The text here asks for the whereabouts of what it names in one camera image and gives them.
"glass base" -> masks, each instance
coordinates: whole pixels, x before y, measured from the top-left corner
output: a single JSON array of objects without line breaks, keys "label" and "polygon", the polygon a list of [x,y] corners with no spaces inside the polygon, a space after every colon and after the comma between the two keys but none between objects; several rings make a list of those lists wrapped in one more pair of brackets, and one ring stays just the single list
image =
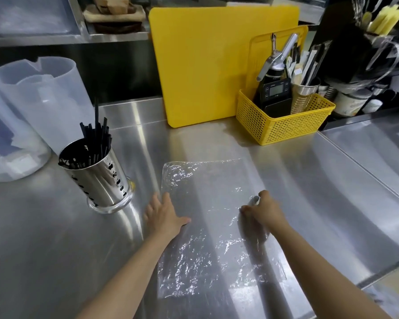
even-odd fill
[{"label": "glass base", "polygon": [[113,214],[119,210],[122,210],[125,206],[127,206],[127,204],[133,198],[133,192],[135,187],[134,182],[132,182],[132,180],[129,177],[126,176],[126,178],[129,186],[127,190],[127,195],[123,199],[121,199],[118,203],[108,207],[99,207],[95,206],[94,203],[89,198],[87,198],[87,205],[99,214]]}]

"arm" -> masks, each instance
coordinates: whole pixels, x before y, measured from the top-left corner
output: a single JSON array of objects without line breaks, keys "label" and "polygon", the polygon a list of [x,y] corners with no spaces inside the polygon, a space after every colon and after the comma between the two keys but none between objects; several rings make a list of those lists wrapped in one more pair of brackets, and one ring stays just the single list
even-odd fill
[{"label": "arm", "polygon": [[188,217],[176,216],[169,193],[162,196],[162,204],[154,194],[144,219],[149,237],[77,319],[133,318],[165,247],[180,228],[191,221]]},{"label": "arm", "polygon": [[252,215],[275,236],[319,319],[390,319],[288,224],[267,191],[259,196],[258,206],[242,206],[241,211]]}]

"hand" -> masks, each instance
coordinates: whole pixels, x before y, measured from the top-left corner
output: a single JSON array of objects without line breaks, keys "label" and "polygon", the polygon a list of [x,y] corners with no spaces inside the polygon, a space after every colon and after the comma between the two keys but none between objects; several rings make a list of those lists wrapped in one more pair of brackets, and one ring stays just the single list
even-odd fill
[{"label": "hand", "polygon": [[284,213],[279,208],[278,202],[275,201],[267,190],[259,193],[260,201],[257,206],[241,207],[241,212],[245,215],[253,216],[264,228],[268,229],[272,234],[280,228],[289,226],[285,219]]},{"label": "hand", "polygon": [[169,242],[179,234],[183,225],[191,221],[189,217],[177,217],[169,193],[162,195],[162,203],[154,193],[143,217],[151,234],[161,235]]}]

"cling film sheet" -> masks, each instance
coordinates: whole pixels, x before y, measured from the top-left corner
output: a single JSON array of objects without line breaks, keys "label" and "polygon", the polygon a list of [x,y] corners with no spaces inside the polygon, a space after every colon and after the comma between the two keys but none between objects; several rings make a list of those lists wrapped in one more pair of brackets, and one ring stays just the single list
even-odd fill
[{"label": "cling film sheet", "polygon": [[170,193],[176,213],[192,222],[158,262],[159,298],[285,279],[275,238],[239,212],[257,194],[242,159],[166,163],[161,190]]}]

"left hand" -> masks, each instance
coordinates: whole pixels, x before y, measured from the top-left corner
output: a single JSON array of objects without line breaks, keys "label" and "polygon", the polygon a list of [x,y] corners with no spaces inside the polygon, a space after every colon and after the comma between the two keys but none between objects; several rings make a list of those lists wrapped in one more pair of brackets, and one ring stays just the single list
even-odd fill
[{"label": "left hand", "polygon": [[161,235],[168,241],[175,238],[180,228],[191,221],[189,217],[176,215],[169,193],[162,195],[162,203],[158,199],[158,194],[154,193],[143,217],[151,234]]}]

